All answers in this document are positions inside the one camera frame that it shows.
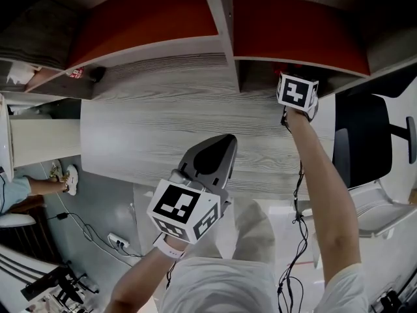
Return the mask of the white round pedestal table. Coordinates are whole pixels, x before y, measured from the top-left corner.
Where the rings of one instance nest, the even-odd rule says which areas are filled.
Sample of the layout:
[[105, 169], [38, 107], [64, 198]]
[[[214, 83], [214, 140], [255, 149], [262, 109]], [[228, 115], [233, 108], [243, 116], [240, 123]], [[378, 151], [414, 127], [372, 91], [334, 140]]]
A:
[[12, 181], [14, 169], [81, 154], [80, 120], [8, 114], [0, 95], [0, 167]]

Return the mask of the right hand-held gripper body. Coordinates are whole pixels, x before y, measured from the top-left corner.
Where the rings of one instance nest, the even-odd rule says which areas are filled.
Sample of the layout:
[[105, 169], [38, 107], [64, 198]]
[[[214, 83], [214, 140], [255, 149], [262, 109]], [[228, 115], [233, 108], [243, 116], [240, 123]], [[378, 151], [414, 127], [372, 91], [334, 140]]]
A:
[[281, 124], [287, 124], [287, 109], [300, 111], [311, 122], [318, 111], [318, 80], [304, 79], [292, 74], [280, 73], [276, 98], [283, 106]]

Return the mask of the wooden shelf with red back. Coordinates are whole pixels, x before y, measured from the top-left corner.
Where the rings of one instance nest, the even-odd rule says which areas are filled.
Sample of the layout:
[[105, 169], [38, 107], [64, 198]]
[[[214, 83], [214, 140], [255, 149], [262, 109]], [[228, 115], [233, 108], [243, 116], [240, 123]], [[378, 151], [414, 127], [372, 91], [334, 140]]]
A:
[[[417, 0], [0, 0], [0, 93], [92, 99], [102, 80], [67, 71], [209, 54], [237, 89], [245, 63], [284, 62], [322, 96], [396, 97], [417, 78]], [[42, 69], [7, 84], [15, 61]]]

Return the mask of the white tissue pack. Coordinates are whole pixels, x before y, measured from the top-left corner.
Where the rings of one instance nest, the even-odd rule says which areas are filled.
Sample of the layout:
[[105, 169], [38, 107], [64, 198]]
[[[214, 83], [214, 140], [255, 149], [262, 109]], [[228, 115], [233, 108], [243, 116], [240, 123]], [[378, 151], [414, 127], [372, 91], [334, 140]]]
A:
[[33, 76], [42, 69], [42, 67], [30, 65], [28, 63], [15, 61], [12, 62], [7, 74], [7, 84], [27, 85]]

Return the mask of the white wristwatch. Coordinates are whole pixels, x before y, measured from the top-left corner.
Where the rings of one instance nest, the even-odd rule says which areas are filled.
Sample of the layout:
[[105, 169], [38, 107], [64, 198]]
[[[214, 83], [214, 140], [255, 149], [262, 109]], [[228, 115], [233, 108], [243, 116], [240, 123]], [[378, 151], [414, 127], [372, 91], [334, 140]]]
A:
[[161, 233], [152, 245], [167, 257], [178, 260], [183, 256], [188, 243], [166, 233]]

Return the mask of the black office chair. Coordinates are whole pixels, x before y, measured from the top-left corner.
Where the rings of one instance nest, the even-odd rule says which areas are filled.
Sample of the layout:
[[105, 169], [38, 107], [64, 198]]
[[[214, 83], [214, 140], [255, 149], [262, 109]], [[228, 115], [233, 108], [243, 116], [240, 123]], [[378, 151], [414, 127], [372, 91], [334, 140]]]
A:
[[417, 160], [417, 130], [411, 116], [406, 126], [390, 123], [385, 100], [374, 94], [337, 95], [333, 165], [347, 188], [356, 188], [390, 173], [392, 136], [408, 143], [408, 162]]

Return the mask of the cola bottle with red label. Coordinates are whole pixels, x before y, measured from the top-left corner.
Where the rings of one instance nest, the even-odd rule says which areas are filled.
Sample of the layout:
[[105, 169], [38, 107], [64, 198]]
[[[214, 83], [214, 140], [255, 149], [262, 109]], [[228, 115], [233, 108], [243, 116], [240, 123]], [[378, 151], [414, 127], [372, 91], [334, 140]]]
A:
[[69, 78], [74, 79], [85, 79], [93, 83], [98, 83], [106, 73], [106, 67], [94, 67], [94, 66], [87, 66], [87, 67], [78, 67], [73, 70], [69, 70], [66, 72], [66, 75]]

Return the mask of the white office chair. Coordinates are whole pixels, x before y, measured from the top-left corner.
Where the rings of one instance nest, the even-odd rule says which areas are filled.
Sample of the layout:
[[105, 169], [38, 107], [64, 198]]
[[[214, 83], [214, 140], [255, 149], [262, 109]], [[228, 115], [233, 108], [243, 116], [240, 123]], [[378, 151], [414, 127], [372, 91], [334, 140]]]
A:
[[349, 192], [356, 207], [361, 238], [389, 240], [395, 227], [417, 213], [417, 205], [389, 197], [380, 180], [351, 188]]

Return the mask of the person's white shirt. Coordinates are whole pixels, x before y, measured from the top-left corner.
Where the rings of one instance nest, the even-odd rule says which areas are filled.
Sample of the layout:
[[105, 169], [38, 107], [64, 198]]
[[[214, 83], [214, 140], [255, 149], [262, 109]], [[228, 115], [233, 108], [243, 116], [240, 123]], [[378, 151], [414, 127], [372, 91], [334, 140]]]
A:
[[[338, 272], [315, 313], [367, 313], [362, 265]], [[188, 258], [174, 268], [159, 313], [279, 313], [274, 275], [255, 261]]]

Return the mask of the person's left forearm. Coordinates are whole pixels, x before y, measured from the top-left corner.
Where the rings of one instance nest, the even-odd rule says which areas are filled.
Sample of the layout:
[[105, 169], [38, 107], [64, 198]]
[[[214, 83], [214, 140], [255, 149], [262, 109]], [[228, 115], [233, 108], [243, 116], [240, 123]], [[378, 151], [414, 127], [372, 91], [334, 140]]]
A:
[[152, 297], [175, 258], [154, 247], [114, 287], [104, 313], [137, 313]]

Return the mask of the person's right forearm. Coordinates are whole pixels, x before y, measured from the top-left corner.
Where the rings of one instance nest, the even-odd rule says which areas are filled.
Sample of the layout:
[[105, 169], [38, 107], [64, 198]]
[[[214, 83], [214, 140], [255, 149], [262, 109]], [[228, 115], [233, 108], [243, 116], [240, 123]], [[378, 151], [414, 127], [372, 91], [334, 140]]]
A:
[[289, 108], [287, 122], [304, 169], [324, 281], [329, 283], [344, 268], [361, 262], [356, 208], [307, 118]]

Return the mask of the white round stool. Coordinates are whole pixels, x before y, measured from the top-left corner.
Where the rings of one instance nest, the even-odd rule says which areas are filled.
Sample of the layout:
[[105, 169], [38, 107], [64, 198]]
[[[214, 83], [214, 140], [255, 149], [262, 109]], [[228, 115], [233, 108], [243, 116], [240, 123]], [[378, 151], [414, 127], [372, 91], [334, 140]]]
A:
[[0, 228], [14, 228], [22, 226], [31, 226], [36, 220], [26, 214], [4, 214], [0, 216]]

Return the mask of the grey wood-grain table top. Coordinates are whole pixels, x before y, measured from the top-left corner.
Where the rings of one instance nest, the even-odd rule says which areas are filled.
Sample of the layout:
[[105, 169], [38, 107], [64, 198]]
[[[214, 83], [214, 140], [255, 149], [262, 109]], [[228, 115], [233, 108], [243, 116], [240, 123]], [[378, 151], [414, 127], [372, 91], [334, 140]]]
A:
[[280, 123], [278, 78], [269, 63], [244, 64], [237, 89], [224, 56], [140, 61], [109, 68], [81, 103], [81, 165], [106, 177], [155, 186], [193, 145], [233, 134], [234, 197], [289, 199], [299, 157]]

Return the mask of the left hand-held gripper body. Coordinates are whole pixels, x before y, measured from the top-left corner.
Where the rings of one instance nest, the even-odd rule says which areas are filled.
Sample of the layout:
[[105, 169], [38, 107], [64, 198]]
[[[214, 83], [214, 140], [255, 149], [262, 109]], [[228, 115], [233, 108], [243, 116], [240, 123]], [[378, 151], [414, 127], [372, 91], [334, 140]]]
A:
[[233, 169], [204, 175], [195, 169], [173, 170], [162, 179], [147, 215], [164, 234], [192, 245], [211, 229], [230, 205], [225, 189]]

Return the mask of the person's grey trousers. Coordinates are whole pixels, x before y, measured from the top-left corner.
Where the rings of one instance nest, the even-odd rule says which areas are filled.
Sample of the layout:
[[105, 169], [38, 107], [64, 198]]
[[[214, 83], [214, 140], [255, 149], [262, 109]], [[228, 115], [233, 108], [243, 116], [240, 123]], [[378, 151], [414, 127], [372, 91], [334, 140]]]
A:
[[256, 261], [271, 266], [276, 262], [276, 240], [271, 222], [254, 200], [233, 202], [237, 242], [234, 260]]

